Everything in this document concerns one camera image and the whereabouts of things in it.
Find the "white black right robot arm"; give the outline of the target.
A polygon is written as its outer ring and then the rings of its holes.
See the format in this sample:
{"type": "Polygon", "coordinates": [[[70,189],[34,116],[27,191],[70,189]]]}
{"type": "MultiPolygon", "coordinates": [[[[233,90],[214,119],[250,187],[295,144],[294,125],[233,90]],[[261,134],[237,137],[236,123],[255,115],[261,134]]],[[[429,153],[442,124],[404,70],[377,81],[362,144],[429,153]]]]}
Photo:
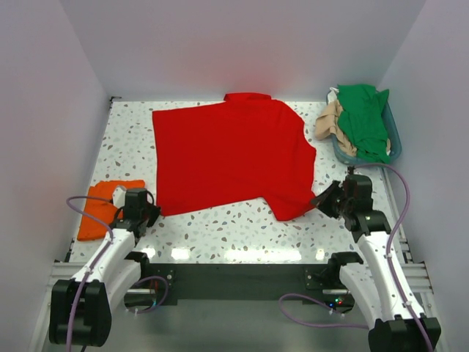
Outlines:
{"type": "Polygon", "coordinates": [[[311,203],[326,216],[343,219],[359,248],[332,254],[322,276],[352,294],[366,319],[370,350],[434,351],[440,324],[425,313],[405,277],[387,217],[373,208],[370,178],[348,174],[311,203]]]}

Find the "red t shirt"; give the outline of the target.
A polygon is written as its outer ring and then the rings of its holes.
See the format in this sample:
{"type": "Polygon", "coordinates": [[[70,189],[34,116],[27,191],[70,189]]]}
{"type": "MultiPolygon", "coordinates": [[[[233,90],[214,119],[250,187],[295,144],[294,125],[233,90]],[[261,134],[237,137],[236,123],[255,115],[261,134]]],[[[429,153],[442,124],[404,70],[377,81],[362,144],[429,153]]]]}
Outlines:
{"type": "Polygon", "coordinates": [[[310,211],[316,150],[286,103],[233,93],[154,111],[156,196],[164,216],[262,198],[278,221],[310,211]]]}

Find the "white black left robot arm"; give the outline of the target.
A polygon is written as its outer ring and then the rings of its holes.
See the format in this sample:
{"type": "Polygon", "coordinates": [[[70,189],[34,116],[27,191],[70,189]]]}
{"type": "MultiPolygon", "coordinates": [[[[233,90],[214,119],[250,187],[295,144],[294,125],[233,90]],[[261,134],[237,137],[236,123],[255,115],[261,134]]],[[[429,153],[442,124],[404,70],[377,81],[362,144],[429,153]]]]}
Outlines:
{"type": "Polygon", "coordinates": [[[89,260],[69,279],[52,287],[48,339],[70,351],[74,345],[101,347],[111,331],[112,314],[132,287],[145,287],[152,278],[149,258],[135,250],[147,228],[160,215],[151,192],[145,188],[116,187],[110,198],[90,201],[116,207],[104,221],[75,211],[105,229],[105,237],[89,260]]]}

